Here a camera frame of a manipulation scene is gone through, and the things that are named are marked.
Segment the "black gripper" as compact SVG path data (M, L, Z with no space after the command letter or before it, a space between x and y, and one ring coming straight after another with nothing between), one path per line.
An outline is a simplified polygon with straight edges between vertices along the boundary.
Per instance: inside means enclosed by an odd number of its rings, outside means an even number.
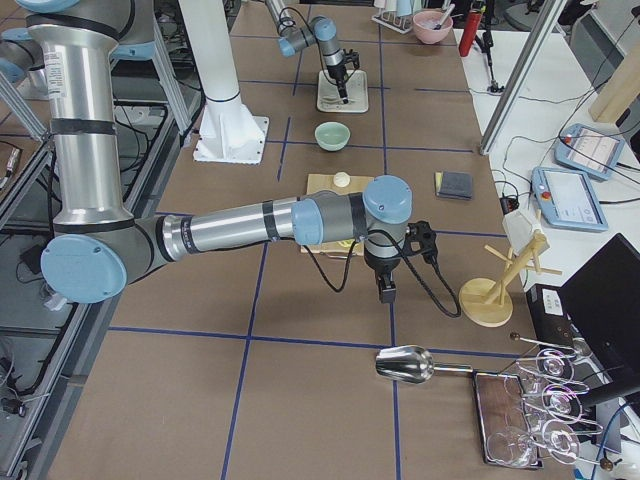
M375 273L380 302L393 304L396 300L393 271L401 260L398 249L384 234L370 234L364 242L364 258Z
M348 73L347 68L343 62L337 65L328 65L327 72L329 78L335 84L339 98L341 99L342 104L348 104L348 93L347 93L347 82L348 82Z

